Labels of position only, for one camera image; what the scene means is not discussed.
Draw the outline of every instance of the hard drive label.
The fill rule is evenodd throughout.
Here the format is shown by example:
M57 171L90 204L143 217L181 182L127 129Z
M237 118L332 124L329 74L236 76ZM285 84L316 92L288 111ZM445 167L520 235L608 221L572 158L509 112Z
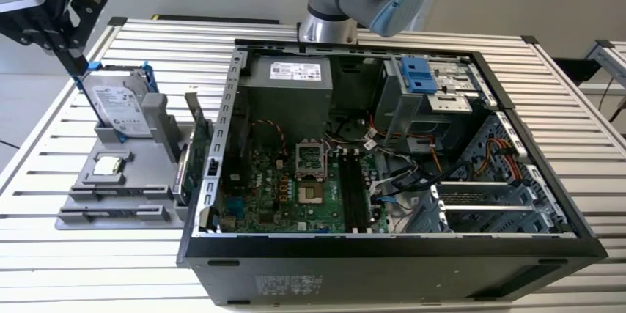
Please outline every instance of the hard drive label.
M105 109L111 126L129 137L150 134L138 98L126 87L95 86L98 102Z

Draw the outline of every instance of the power supply label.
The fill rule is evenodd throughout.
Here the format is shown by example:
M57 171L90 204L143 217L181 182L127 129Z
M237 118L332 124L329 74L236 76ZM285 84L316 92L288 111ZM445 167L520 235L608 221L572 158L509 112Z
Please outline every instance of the power supply label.
M322 81L322 65L274 62L270 71L272 80Z
M257 275L260 295L318 295L324 275Z
M150 135L134 91L126 87L94 86L94 93L111 126L129 137Z

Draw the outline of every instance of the red and black wires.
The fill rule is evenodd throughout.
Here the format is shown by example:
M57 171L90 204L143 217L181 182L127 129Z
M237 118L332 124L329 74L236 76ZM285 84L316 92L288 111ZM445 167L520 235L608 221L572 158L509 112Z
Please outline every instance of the red and black wires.
M261 123L261 124L269 124L269 125L272 125L272 126L276 127L278 133L281 134L281 141L282 141L282 143L284 143L284 154L285 154L285 156L288 156L288 142L286 142L286 140L285 140L285 132L284 132L284 130L281 129L281 126L277 125L273 120L256 120L256 121L253 122L253 126L256 126L258 123Z
M509 170L512 171L513 178L516 180L524 179L522 171L520 170L518 164L516 163L516 160L513 159L513 153L506 152L508 150L513 150L513 146L509 143L509 141L505 139L489 139L488 140L488 143L485 146L485 159L482 160L481 166L478 167L477 172L474 173L474 176L481 175L485 169L488 168L489 161L493 157L492 156L493 145L497 145L498 150L502 152L500 155L502 156L505 163L509 166Z

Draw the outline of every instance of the gray floor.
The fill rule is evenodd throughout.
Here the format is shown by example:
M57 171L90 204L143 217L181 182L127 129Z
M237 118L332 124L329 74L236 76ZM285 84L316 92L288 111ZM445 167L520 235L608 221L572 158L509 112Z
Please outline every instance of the gray floor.
M67 76L0 74L0 139L21 146L69 81ZM0 171L17 149L0 144Z

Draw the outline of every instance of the slotted metal table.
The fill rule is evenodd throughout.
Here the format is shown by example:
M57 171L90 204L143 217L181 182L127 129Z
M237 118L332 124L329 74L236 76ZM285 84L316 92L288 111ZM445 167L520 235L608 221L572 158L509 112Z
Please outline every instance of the slotted metal table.
M217 117L236 38L296 41L294 26L129 20L90 54L105 64L150 60L170 113L190 120L198 92ZM481 51L611 258L514 303L282 307L358 312L400 309L626 312L626 142L540 45L521 37L404 32L361 44ZM5 312L150 312L217 309L189 269L175 266L182 230L57 231L55 216L95 142L95 116L69 82L0 174L0 306Z

